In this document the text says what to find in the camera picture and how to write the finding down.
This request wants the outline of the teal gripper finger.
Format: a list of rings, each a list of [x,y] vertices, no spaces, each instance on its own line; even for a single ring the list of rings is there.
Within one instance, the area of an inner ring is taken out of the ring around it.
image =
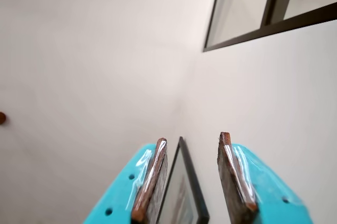
[[[221,132],[217,165],[231,223],[312,223],[295,192],[248,148]]]
[[[167,168],[165,138],[143,146],[114,179],[84,223],[156,223]]]

